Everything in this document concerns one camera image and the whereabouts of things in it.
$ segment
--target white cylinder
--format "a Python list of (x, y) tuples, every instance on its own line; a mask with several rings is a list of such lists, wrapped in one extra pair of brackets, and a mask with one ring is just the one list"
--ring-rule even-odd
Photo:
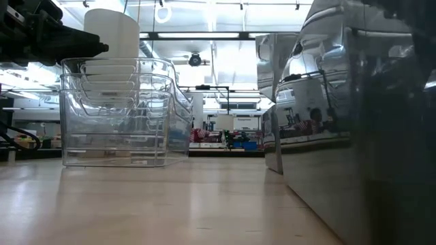
[(89, 10), (84, 15), (84, 31), (100, 36), (109, 51), (97, 58), (134, 58), (139, 51), (139, 24), (129, 16), (104, 9)]

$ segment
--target ceiling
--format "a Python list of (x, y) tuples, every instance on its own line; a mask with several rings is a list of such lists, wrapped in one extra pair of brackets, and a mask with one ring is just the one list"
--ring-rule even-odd
[[(66, 26), (83, 30), (84, 15), (95, 8), (123, 12), (125, 0), (52, 0), (63, 10)], [(128, 0), (125, 13), (139, 20), (142, 32), (257, 32), (273, 33), (300, 31), (313, 0), (166, 0), (161, 10), (159, 0)], [(172, 59), (179, 64), (182, 86), (194, 86), (211, 81), (212, 66), (190, 67), (187, 57), (200, 53), (202, 59), (211, 61), (214, 54), (214, 70), (219, 85), (234, 89), (257, 89), (257, 59), (254, 41), (148, 41), (161, 58)], [(47, 76), (49, 71), (55, 76)], [(35, 64), (22, 76), (33, 84), (53, 85), (59, 69)]]

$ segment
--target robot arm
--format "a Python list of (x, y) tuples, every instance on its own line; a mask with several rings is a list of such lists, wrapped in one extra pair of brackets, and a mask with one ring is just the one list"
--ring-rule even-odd
[(109, 50), (98, 35), (63, 25), (51, 0), (0, 0), (0, 62), (55, 65)]

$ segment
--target fluorescent light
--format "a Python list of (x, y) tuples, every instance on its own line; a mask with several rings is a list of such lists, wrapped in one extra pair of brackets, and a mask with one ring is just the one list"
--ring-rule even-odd
[(427, 84), (425, 84), (425, 88), (431, 88), (436, 86), (436, 82), (428, 82)]
[(19, 93), (15, 93), (15, 92), (8, 92), (9, 94), (12, 95), (18, 95), (27, 99), (40, 99), (38, 96), (28, 93), (28, 92), (19, 92)]
[(255, 37), (258, 37), (261, 35), (268, 35), (268, 34), (270, 34), (270, 33), (250, 33), (250, 34), (248, 34), (248, 37), (255, 38)]
[(204, 13), (206, 14), (207, 18), (207, 27), (209, 31), (213, 31), (214, 27), (216, 26), (217, 18), (215, 16), (214, 11), (215, 2), (212, 0), (208, 1), (208, 9)]
[[(52, 0), (52, 2), (57, 7), (80, 8), (82, 10), (86, 10), (82, 1)], [(89, 5), (89, 10), (94, 10), (97, 8), (113, 10), (117, 12), (122, 12), (124, 10), (124, 3), (121, 3), (118, 0), (87, 1), (87, 4)]]
[(158, 33), (161, 38), (238, 38), (239, 33)]
[(167, 57), (167, 59), (171, 60), (171, 61), (187, 61), (189, 60), (189, 57), (183, 57), (183, 56), (177, 56), (177, 57)]
[(358, 31), (359, 35), (367, 37), (411, 37), (411, 33), (388, 33), (379, 31)]
[(0, 83), (12, 86), (14, 88), (34, 88), (34, 89), (47, 89), (45, 86), (40, 86), (34, 82), (26, 81), (22, 78), (17, 78), (9, 73), (3, 73), (3, 77), (0, 76)]
[(14, 89), (14, 87), (13, 86), (9, 86), (9, 85), (6, 85), (6, 84), (2, 84), (2, 83), (0, 83), (1, 84), (1, 89), (2, 90), (4, 90), (4, 91), (7, 91), (7, 90), (12, 90), (12, 89)]
[(227, 111), (227, 109), (214, 109), (214, 108), (204, 108), (203, 110), (205, 110), (205, 111)]
[(239, 91), (234, 91), (235, 93), (259, 93), (259, 91), (255, 91), (255, 90), (239, 90)]
[(3, 110), (58, 110), (58, 108), (3, 108)]

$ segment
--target cable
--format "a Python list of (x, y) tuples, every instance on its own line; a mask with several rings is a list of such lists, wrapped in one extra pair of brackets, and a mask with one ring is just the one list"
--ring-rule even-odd
[[(155, 0), (155, 6), (153, 9), (153, 13), (155, 14), (156, 14), (156, 4), (157, 4), (157, 0)], [(155, 26), (156, 26), (156, 17), (153, 18), (153, 32), (155, 32)], [(151, 41), (151, 58), (154, 58), (153, 57), (154, 48), (155, 48), (155, 41), (153, 40)]]
[(127, 3), (129, 2), (129, 0), (124, 0), (125, 4), (124, 4), (124, 10), (123, 10), (123, 14), (125, 14), (125, 10), (127, 9)]
[[(248, 10), (249, 10), (249, 7), (250, 7), (250, 1), (248, 0), (247, 1), (247, 8), (241, 8), (240, 10), (242, 10), (242, 11), (245, 11), (244, 12), (244, 16), (243, 16), (243, 31), (245, 31), (245, 25), (247, 24), (247, 17), (248, 17)], [(238, 46), (238, 52), (236, 53), (236, 55), (237, 55), (237, 57), (236, 58), (239, 58), (239, 56), (240, 56), (240, 51), (242, 50), (242, 47), (243, 47), (243, 41), (242, 40), (240, 40), (239, 41), (239, 46)], [(235, 81), (235, 79), (236, 79), (236, 66), (234, 67), (234, 69), (233, 69), (233, 77), (232, 77), (232, 85), (234, 85), (234, 81)]]
[[(11, 139), (11, 137), (9, 137), (6, 133), (4, 133), (4, 132), (6, 132), (6, 130), (4, 130), (4, 129), (10, 129), (10, 130), (13, 130), (13, 131), (16, 131), (16, 132), (19, 132), (19, 133), (22, 133), (22, 134), (29, 136), (30, 138), (32, 138), (32, 140), (35, 140), (35, 143), (36, 143), (35, 147), (34, 148), (25, 148), (25, 147), (17, 144), (13, 139)], [(41, 148), (41, 141), (40, 141), (40, 139), (38, 139), (38, 137), (36, 137), (35, 135), (33, 135), (29, 132), (26, 132), (22, 129), (6, 125), (4, 122), (1, 122), (1, 121), (0, 121), (0, 137), (2, 137), (11, 146), (13, 146), (19, 150), (30, 151), (30, 150), (38, 150), (39, 148)]]
[(140, 16), (140, 11), (141, 10), (141, 0), (139, 0), (139, 5), (138, 5), (138, 24), (139, 24), (139, 16)]

